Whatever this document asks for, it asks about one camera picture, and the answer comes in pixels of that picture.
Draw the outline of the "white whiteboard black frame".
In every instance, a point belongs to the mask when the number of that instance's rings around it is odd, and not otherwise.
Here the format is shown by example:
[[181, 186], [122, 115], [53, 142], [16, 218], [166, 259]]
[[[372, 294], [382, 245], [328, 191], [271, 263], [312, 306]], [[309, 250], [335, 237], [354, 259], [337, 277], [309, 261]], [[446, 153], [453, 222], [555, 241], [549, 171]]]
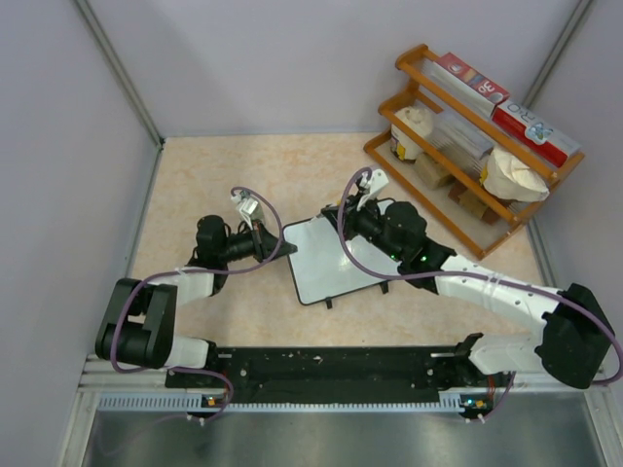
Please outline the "white whiteboard black frame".
[[344, 295], [378, 287], [389, 292], [389, 283], [355, 266], [344, 253], [336, 229], [322, 215], [284, 227], [284, 238], [297, 251], [288, 264], [301, 305], [324, 304]]

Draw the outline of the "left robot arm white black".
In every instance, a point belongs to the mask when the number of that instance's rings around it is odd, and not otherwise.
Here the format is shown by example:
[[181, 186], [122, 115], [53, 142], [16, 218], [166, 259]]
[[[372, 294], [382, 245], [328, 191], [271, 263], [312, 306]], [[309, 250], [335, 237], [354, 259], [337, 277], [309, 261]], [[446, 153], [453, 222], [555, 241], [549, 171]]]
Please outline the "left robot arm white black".
[[219, 216], [201, 218], [185, 267], [145, 281], [117, 281], [95, 339], [95, 354], [115, 361], [123, 372], [182, 367], [197, 384], [214, 383], [220, 377], [219, 360], [208, 354], [208, 341], [174, 334], [176, 310], [218, 294], [231, 275], [232, 262], [252, 257], [264, 265], [297, 251], [260, 220], [242, 223], [234, 233]]

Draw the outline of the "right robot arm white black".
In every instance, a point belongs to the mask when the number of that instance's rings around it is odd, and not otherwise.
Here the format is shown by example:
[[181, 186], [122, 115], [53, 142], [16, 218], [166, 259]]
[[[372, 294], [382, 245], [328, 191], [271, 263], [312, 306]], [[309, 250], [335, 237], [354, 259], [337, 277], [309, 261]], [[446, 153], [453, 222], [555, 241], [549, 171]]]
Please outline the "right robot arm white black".
[[320, 214], [346, 243], [360, 237], [397, 265], [397, 279], [435, 295], [461, 299], [518, 323], [515, 337], [471, 337], [454, 362], [468, 385], [500, 372], [547, 373], [557, 381], [587, 389], [596, 383], [614, 336], [593, 292], [577, 283], [566, 290], [539, 287], [495, 273], [430, 239], [427, 223], [408, 201], [380, 208], [350, 196], [344, 206]]

